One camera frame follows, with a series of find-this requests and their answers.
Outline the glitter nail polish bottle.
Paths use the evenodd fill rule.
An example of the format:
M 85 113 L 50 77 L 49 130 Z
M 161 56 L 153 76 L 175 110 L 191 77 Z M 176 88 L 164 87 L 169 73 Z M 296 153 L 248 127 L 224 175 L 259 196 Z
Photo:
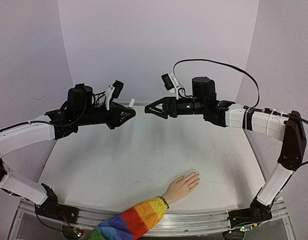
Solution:
M 136 115 L 136 111 L 133 108 L 125 107 L 120 115 L 124 118 L 133 118 Z

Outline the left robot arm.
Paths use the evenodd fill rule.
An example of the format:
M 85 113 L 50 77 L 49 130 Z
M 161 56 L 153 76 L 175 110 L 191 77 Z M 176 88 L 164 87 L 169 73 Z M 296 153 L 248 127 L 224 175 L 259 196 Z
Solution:
M 107 90 L 95 94 L 83 83 L 68 90 L 67 100 L 59 109 L 48 111 L 33 120 L 0 129 L 0 189 L 33 202 L 50 218 L 62 213 L 58 197 L 51 187 L 16 173 L 3 161 L 11 152 L 40 142 L 59 140 L 77 133 L 81 126 L 105 124 L 111 130 L 136 116 L 131 99 L 128 106 L 116 103 L 124 87 L 115 81 Z

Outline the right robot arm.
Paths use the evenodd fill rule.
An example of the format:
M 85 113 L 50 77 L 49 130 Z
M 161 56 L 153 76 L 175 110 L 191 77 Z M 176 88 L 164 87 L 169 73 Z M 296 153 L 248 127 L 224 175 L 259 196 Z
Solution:
M 192 79 L 192 95 L 180 97 L 181 85 L 174 74 L 162 75 L 165 88 L 174 96 L 163 97 L 144 108 L 145 113 L 163 119 L 180 115 L 202 115 L 215 126 L 240 128 L 272 137 L 282 142 L 277 164 L 264 186 L 259 190 L 248 208 L 228 213 L 230 230 L 245 231 L 248 227 L 272 219 L 271 208 L 277 195 L 303 161 L 307 139 L 305 120 L 297 111 L 278 112 L 270 108 L 243 106 L 233 101 L 217 100 L 215 81 L 206 77 Z

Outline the rainbow sleeve forearm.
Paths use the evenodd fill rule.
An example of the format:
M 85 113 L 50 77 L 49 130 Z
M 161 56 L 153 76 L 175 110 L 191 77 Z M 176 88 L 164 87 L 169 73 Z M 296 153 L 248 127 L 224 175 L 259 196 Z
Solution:
M 143 201 L 126 211 L 99 223 L 90 233 L 90 240 L 137 240 L 153 229 L 169 209 L 158 196 Z

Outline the mannequin hand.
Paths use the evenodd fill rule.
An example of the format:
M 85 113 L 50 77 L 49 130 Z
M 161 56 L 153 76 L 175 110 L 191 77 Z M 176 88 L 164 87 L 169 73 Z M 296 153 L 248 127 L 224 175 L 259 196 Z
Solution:
M 175 203 L 192 193 L 200 183 L 200 174 L 192 172 L 175 179 L 167 188 L 162 198 L 168 205 Z

